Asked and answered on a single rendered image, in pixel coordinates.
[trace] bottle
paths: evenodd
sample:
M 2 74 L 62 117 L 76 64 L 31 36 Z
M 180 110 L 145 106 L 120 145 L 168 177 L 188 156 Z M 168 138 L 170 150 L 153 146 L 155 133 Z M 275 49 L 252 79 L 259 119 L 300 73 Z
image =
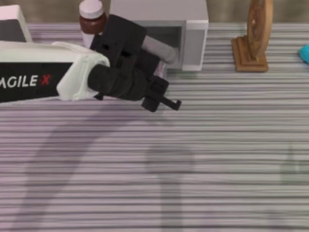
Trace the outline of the bottle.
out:
M 79 5 L 79 13 L 84 45 L 89 48 L 94 36 L 104 31 L 107 16 L 100 0 L 83 0 Z

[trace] white box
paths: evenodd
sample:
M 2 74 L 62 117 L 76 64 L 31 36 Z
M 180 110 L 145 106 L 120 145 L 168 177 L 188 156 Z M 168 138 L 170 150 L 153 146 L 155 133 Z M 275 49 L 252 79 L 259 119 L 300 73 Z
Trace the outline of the white box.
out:
M 111 0 L 110 14 L 133 21 L 176 49 L 170 69 L 200 71 L 208 30 L 206 0 Z
M 0 6 L 0 41 L 32 42 L 19 5 Z

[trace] wooden object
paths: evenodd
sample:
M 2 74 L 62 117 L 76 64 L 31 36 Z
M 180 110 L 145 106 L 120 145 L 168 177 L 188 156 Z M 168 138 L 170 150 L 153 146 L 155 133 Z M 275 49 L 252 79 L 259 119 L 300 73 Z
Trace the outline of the wooden object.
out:
M 265 51 L 271 33 L 273 0 L 251 0 L 247 35 L 232 39 L 236 71 L 268 71 Z

